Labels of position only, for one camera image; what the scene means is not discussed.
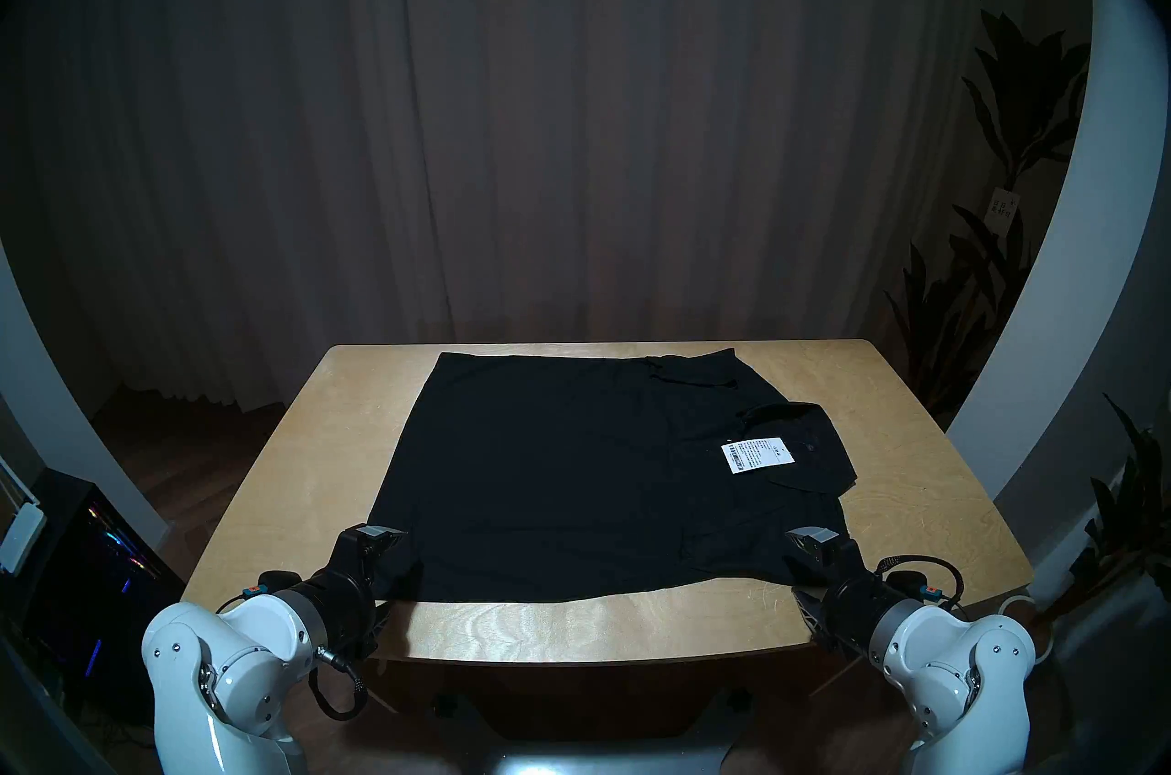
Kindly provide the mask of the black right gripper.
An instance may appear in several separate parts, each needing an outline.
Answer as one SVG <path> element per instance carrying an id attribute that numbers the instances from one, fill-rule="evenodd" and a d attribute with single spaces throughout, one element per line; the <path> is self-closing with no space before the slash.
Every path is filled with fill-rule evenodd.
<path id="1" fill-rule="evenodd" d="M 865 565 L 857 543 L 797 543 L 793 598 L 812 642 L 858 657 L 884 657 L 903 622 L 903 594 Z"/>

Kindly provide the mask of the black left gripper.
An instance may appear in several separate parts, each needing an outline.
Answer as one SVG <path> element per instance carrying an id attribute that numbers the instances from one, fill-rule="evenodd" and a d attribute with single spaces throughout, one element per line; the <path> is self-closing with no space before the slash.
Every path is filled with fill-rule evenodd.
<path id="1" fill-rule="evenodd" d="M 406 537 L 398 529 L 344 529 L 319 572 L 304 582 L 304 594 L 327 631 L 326 649 L 347 661 L 374 654 L 389 617 L 378 604 L 375 578 L 381 558 Z"/>

